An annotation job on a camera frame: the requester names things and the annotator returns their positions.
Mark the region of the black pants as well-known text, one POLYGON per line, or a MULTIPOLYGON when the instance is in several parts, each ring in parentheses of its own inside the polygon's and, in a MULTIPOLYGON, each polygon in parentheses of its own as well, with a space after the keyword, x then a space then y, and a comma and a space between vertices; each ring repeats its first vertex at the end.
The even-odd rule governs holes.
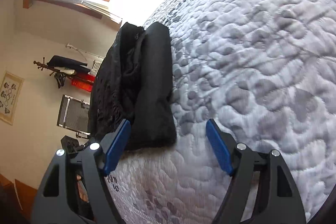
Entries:
POLYGON ((101 140, 123 119, 130 121, 127 150, 171 146, 177 132, 169 29, 125 23, 108 50, 91 91, 88 131, 101 140))

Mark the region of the grey quilted floral bedspread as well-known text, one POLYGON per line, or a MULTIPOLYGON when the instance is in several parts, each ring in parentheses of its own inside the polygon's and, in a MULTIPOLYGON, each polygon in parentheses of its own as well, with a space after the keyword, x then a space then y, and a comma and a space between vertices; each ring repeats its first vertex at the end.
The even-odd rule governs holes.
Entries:
POLYGON ((171 35, 177 141, 123 155, 106 179, 126 223, 211 223, 230 176, 206 122, 278 150, 305 218, 335 187, 335 0, 165 0, 145 21, 171 35))

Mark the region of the red bag on rack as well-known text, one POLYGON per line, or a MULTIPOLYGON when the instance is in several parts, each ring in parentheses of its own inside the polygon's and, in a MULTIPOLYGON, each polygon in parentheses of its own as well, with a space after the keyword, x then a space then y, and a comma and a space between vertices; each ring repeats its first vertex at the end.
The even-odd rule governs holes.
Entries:
POLYGON ((71 79, 71 85, 85 90, 87 92, 91 92, 93 88, 93 83, 95 81, 95 77, 85 73, 77 73, 71 79))

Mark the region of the black garment on rack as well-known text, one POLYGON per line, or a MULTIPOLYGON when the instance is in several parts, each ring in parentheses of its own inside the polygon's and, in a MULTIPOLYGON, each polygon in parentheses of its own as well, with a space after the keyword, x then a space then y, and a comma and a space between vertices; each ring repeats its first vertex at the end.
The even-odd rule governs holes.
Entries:
POLYGON ((47 63, 49 67, 62 67, 62 68, 68 68, 73 69, 78 73, 84 73, 88 74, 90 72, 90 69, 87 68, 87 63, 83 63, 74 59, 69 59, 67 57, 57 56, 54 55, 50 61, 47 63))

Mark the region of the black mesh folding chair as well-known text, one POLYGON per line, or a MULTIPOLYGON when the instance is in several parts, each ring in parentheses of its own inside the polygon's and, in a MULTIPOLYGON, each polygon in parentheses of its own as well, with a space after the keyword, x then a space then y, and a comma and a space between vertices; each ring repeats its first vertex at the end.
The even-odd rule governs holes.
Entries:
POLYGON ((73 131, 77 138, 89 139, 88 132, 89 103, 68 95, 63 95, 56 125, 73 131))

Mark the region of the wooden coat rack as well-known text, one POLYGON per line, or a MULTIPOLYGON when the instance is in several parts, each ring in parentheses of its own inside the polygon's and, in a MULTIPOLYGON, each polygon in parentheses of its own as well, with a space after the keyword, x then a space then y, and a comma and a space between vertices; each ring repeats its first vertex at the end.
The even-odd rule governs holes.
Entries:
POLYGON ((55 74, 61 74, 61 75, 64 75, 64 77, 68 78, 68 79, 77 79, 77 75, 76 75, 76 72, 70 74, 71 70, 69 69, 56 69, 54 67, 50 67, 48 66, 46 63, 45 63, 45 59, 43 59, 43 62, 38 62, 38 61, 33 61, 33 64, 37 66, 37 68, 40 70, 40 71, 43 71, 43 70, 47 70, 47 71, 50 71, 50 76, 52 75, 55 75, 55 74))

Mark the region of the framed wall picture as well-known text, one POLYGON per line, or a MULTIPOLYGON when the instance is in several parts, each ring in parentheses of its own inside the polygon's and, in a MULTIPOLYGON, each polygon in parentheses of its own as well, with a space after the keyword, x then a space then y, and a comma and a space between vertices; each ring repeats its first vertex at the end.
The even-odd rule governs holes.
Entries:
POLYGON ((9 125, 14 123, 15 109, 24 79, 5 71, 1 80, 1 120, 9 125))

